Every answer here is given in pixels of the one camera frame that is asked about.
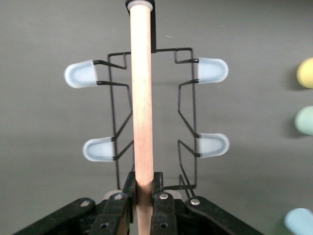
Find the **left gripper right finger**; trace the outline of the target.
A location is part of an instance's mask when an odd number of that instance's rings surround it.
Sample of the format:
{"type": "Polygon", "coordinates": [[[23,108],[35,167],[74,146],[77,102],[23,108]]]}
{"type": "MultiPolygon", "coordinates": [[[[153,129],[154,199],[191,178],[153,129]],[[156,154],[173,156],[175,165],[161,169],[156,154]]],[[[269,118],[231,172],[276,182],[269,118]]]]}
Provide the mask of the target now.
{"type": "Polygon", "coordinates": [[[151,235],[176,235],[177,220],[173,196],[164,191],[163,173],[155,172],[153,180],[153,215],[151,235]]]}

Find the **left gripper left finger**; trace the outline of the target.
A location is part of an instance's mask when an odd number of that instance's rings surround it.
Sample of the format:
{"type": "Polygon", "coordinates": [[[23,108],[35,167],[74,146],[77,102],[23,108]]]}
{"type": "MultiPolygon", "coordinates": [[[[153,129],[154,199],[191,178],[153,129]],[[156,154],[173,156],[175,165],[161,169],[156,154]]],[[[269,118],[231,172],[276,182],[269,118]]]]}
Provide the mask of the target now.
{"type": "Polygon", "coordinates": [[[112,194],[96,216],[91,227],[93,235],[128,235],[136,210],[135,172],[128,174],[121,192],[112,194]]]}

